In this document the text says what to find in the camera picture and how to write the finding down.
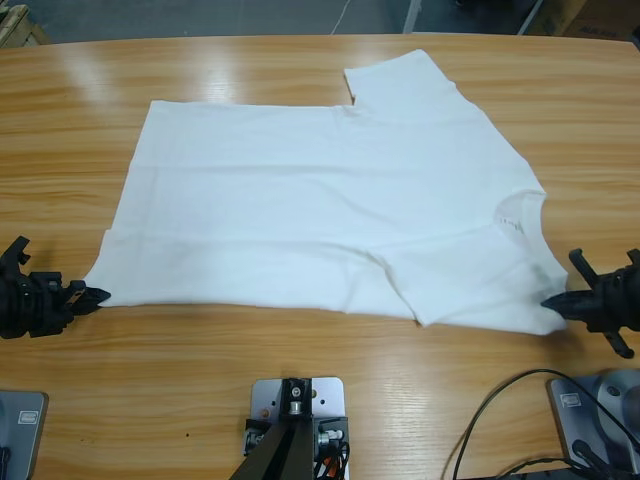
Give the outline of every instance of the cardboard box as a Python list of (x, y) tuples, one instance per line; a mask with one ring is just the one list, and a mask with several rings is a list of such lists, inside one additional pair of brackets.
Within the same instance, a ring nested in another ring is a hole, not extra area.
[(16, 5), (4, 11), (0, 20), (0, 48), (26, 47), (51, 43), (39, 25), (29, 19), (29, 8)]
[(528, 35), (630, 40), (640, 0), (544, 0)]

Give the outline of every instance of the shirt sleeve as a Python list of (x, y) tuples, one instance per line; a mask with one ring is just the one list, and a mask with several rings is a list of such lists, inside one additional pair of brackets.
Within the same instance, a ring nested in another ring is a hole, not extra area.
[(399, 117), (413, 117), (442, 106), (475, 106), (457, 91), (423, 50), (415, 50), (369, 67), (346, 69), (356, 107)]
[(499, 225), (382, 247), (373, 255), (423, 325), (537, 335), (566, 325), (540, 305), (564, 291), (566, 272), (552, 256), (536, 256), (529, 245), (514, 243)]

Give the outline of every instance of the wire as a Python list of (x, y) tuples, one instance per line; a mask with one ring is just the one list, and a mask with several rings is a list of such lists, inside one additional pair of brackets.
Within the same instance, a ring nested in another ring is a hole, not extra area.
[[(349, 442), (340, 442), (337, 447), (331, 447), (328, 454), (321, 461), (316, 462), (313, 472), (314, 478), (317, 480), (344, 480), (350, 454)], [(323, 465), (324, 471), (320, 474), (320, 468)]]
[[(616, 426), (618, 428), (620, 428), (620, 430), (622, 430), (622, 432), (627, 436), (627, 438), (629, 439), (629, 441), (633, 445), (634, 449), (637, 452), (640, 453), (640, 442), (638, 442), (638, 440), (633, 436), (633, 434), (624, 425), (622, 425), (622, 423), (620, 423), (618, 421), (618, 419), (616, 417), (614, 417), (613, 414), (609, 410), (607, 410), (607, 408), (604, 405), (602, 405), (598, 401), (598, 399), (596, 397), (594, 397), (591, 394), (591, 392), (589, 392), (586, 388), (584, 388), (582, 385), (580, 385), (578, 382), (576, 382), (573, 378), (571, 378), (570, 376), (568, 376), (568, 375), (566, 375), (566, 374), (564, 374), (562, 372), (559, 372), (557, 370), (552, 370), (552, 369), (549, 369), (549, 368), (536, 368), (534, 370), (528, 370), (526, 372), (520, 373), (520, 374), (516, 375), (515, 377), (511, 378), (510, 380), (507, 380), (502, 385), (500, 385), (498, 388), (496, 388), (493, 392), (491, 392), (489, 394), (489, 396), (487, 398), (485, 398), (484, 401), (480, 404), (480, 407), (478, 407), (478, 410), (476, 410), (476, 413), (471, 418), (471, 422), (469, 422), (469, 426), (467, 427), (467, 429), (464, 432), (464, 436), (463, 436), (463, 439), (462, 439), (462, 444), (460, 445), (460, 451), (458, 452), (458, 458), (456, 459), (456, 464), (455, 464), (455, 467), (453, 469), (452, 480), (458, 480), (458, 471), (460, 470), (460, 464), (462, 463), (462, 457), (464, 456), (464, 452), (465, 452), (465, 450), (467, 448), (467, 444), (469, 443), (469, 438), (471, 437), (471, 432), (473, 431), (473, 428), (475, 427), (476, 423), (478, 422), (478, 419), (480, 418), (480, 415), (482, 415), (482, 413), (485, 411), (487, 406), (491, 403), (491, 401), (494, 398), (496, 398), (500, 394), (500, 392), (505, 390), (507, 387), (513, 385), (514, 383), (516, 383), (518, 380), (520, 380), (522, 378), (528, 377), (529, 375), (535, 375), (537, 373), (548, 373), (548, 374), (551, 374), (551, 375), (555, 375), (557, 377), (564, 378), (565, 380), (567, 380), (568, 382), (573, 384), (573, 386), (575, 386), (582, 393), (584, 393), (587, 396), (587, 398), (589, 398), (595, 405), (598, 406), (598, 408), (602, 411), (602, 413), (604, 413), (607, 417), (609, 417), (609, 419), (613, 423), (615, 423)], [(543, 460), (548, 460), (548, 459), (539, 459), (538, 461), (530, 460), (530, 462), (543, 463)], [(565, 462), (567, 464), (568, 464), (568, 462), (577, 463), (577, 462), (574, 462), (571, 459), (566, 459), (566, 458), (558, 459), (558, 461), (563, 461), (563, 462)], [(525, 464), (521, 464), (521, 466), (519, 465), (520, 468), (524, 468), (526, 466), (529, 466), (529, 465), (525, 465)]]
[(507, 478), (509, 475), (513, 475), (514, 473), (518, 473), (520, 470), (522, 470), (525, 467), (530, 467), (532, 465), (537, 465), (539, 463), (555, 463), (555, 462), (563, 462), (566, 463), (567, 465), (569, 465), (572, 468), (575, 468), (577, 470), (583, 470), (585, 467), (584, 465), (571, 460), (569, 458), (553, 458), (553, 457), (544, 457), (544, 458), (538, 458), (536, 460), (527, 460), (526, 462), (522, 462), (520, 465), (517, 465), (515, 467), (513, 467), (512, 469), (506, 471), (505, 473), (503, 473), (502, 475), (499, 475), (496, 477), (496, 480), (503, 480), (505, 478)]
[(336, 33), (336, 30), (342, 23), (342, 19), (344, 18), (344, 14), (347, 13), (347, 8), (349, 8), (350, 3), (351, 3), (351, 0), (347, 0), (346, 2), (344, 2), (344, 7), (342, 7), (342, 13), (340, 14), (340, 17), (338, 18), (338, 21), (336, 22), (336, 24), (333, 26), (333, 30), (331, 30), (331, 35)]

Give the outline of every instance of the gray metal plate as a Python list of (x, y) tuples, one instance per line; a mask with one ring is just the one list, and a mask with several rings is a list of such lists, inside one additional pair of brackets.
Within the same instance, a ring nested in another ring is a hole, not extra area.
[[(344, 384), (338, 377), (317, 377), (311, 379), (315, 396), (311, 400), (311, 413), (316, 418), (346, 417)], [(251, 390), (251, 418), (277, 423), (280, 411), (282, 379), (258, 380)], [(349, 465), (345, 472), (349, 480)]]
[[(637, 370), (620, 370), (602, 376), (578, 377), (574, 378), (574, 380), (598, 398), (617, 420), (637, 435), (637, 431), (633, 427), (633, 419), (626, 418), (622, 414), (622, 409), (615, 408), (612, 403), (613, 400), (616, 400), (616, 397), (606, 398), (609, 396), (607, 387), (615, 383), (621, 392), (618, 397), (621, 405), (629, 400), (635, 402), (635, 398), (630, 398), (626, 395), (627, 392), (634, 391), (634, 385), (640, 385), (638, 383), (640, 374)], [(621, 431), (608, 418), (603, 421), (598, 407), (570, 382), (562, 378), (552, 380), (550, 390), (556, 416), (562, 428), (562, 440), (567, 453), (573, 460), (582, 464), (585, 463), (573, 453), (571, 448), (576, 440), (587, 442), (596, 455), (608, 462), (612, 461), (609, 452), (611, 447), (614, 446), (613, 444), (618, 443), (619, 446), (626, 446), (624, 444), (627, 443), (627, 440)], [(630, 465), (625, 465), (624, 467), (638, 473), (637, 466), (640, 458), (633, 448), (628, 448), (628, 452)]]
[(47, 403), (44, 393), (0, 391), (0, 445), (11, 451), (7, 480), (33, 475)]

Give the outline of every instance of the black clamp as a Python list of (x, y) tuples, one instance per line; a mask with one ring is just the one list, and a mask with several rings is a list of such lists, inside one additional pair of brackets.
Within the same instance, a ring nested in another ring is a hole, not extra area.
[(580, 320), (590, 332), (604, 334), (615, 352), (623, 358), (633, 358), (619, 330), (627, 327), (640, 331), (640, 250), (627, 252), (631, 265), (612, 273), (598, 275), (582, 256), (582, 250), (569, 253), (569, 259), (591, 290), (561, 293), (544, 302), (568, 320)]
[(57, 335), (73, 321), (74, 315), (87, 315), (98, 310), (98, 304), (111, 294), (90, 288), (82, 280), (73, 280), (62, 287), (60, 272), (20, 271), (29, 255), (24, 249), (29, 243), (18, 237), (0, 256), (0, 336), (32, 337)]

